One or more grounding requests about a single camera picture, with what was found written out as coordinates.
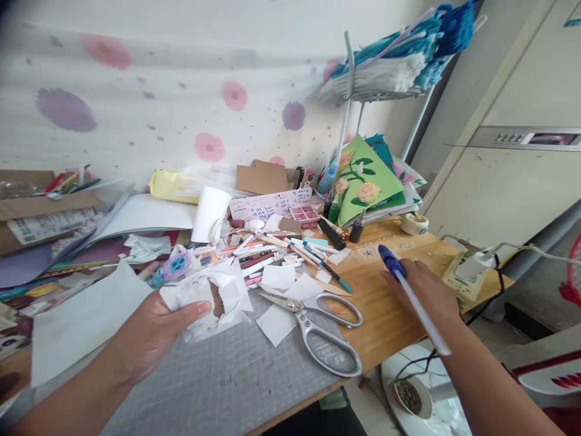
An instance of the scissor blade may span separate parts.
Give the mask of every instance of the scissor blade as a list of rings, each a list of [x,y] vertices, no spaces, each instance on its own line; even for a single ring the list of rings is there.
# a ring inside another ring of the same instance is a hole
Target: scissor blade
[[[276,304],[277,306],[280,306],[284,309],[287,309],[288,311],[291,311],[291,312],[296,311],[295,305],[294,305],[294,300],[291,300],[290,298],[287,298],[285,296],[279,296],[279,295],[274,294],[272,292],[272,288],[268,285],[263,285],[260,282],[257,282],[257,285],[259,287],[261,287],[261,289],[256,289],[256,292],[258,292],[264,298],[266,298],[270,302]]]

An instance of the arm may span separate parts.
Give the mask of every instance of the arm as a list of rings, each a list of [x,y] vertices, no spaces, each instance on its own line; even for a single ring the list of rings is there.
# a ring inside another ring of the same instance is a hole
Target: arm
[[[30,411],[15,436],[98,435],[133,386],[162,361],[177,336],[211,309],[197,302],[171,313],[152,292],[80,373]]]
[[[563,435],[530,399],[492,353],[464,325],[453,291],[427,265],[403,259],[407,280],[452,350],[441,357],[456,388],[472,433],[489,435]],[[413,313],[399,282],[381,273]]]

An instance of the person's left hand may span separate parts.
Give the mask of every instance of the person's left hand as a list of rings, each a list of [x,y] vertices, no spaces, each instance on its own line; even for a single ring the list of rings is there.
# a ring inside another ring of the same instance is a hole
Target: person's left hand
[[[178,335],[210,310],[210,302],[201,301],[172,313],[159,291],[154,291],[91,364],[116,385],[134,386],[153,372]]]

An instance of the crumpled paper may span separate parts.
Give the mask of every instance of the crumpled paper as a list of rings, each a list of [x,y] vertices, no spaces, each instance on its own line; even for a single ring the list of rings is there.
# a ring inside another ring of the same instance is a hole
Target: crumpled paper
[[[240,322],[251,322],[242,311],[243,296],[239,292],[234,276],[228,271],[232,259],[206,267],[186,277],[178,283],[166,285],[159,293],[168,308],[173,312],[199,301],[210,301],[212,309],[207,315],[189,325],[183,332],[185,342],[199,342],[210,336],[223,332]],[[224,314],[219,318],[214,315],[216,306],[210,282],[218,287],[218,294],[224,305]]]
[[[123,245],[131,248],[129,256],[125,258],[127,263],[151,262],[162,254],[171,253],[169,236],[152,238],[132,233]]]

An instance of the scissor handle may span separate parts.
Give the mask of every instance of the scissor handle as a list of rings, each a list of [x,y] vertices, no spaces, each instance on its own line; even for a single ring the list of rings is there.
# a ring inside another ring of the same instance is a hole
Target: scissor handle
[[[338,336],[335,336],[332,333],[329,333],[325,329],[320,328],[318,325],[313,324],[313,322],[311,320],[309,320],[304,315],[303,312],[297,313],[297,314],[295,314],[295,316],[297,317],[298,324],[301,326],[301,332],[303,334],[304,345],[307,348],[307,351],[309,352],[311,357],[313,359],[315,359],[319,365],[321,365],[326,370],[332,372],[333,374],[338,375],[339,377],[349,378],[349,377],[357,377],[358,375],[361,375],[361,373],[363,372],[363,365],[361,364],[361,359],[359,358],[359,355],[355,351],[355,348],[353,348],[349,342],[341,339]],[[353,369],[353,371],[345,372],[345,371],[341,371],[340,369],[333,368],[332,366],[329,366],[327,364],[327,362],[325,362],[323,359],[321,359],[319,356],[317,356],[315,354],[315,352],[311,349],[309,342],[307,341],[307,335],[309,333],[315,333],[315,334],[318,334],[319,336],[323,336],[325,339],[334,343],[339,348],[347,351],[349,353],[349,355],[353,358],[353,361],[355,362],[355,368]]]
[[[347,306],[357,316],[357,321],[356,322],[348,321],[345,318],[341,318],[340,316],[335,315],[333,312],[329,312],[328,310],[323,309],[318,304],[318,301],[321,299],[336,300],[342,303],[343,305]],[[332,319],[335,322],[338,322],[339,324],[347,326],[347,328],[359,327],[363,322],[363,316],[361,316],[361,312],[359,312],[359,310],[355,306],[353,306],[349,301],[340,296],[336,296],[335,294],[325,294],[325,293],[317,294],[314,297],[303,300],[303,304],[308,311],[319,313],[329,319]]]

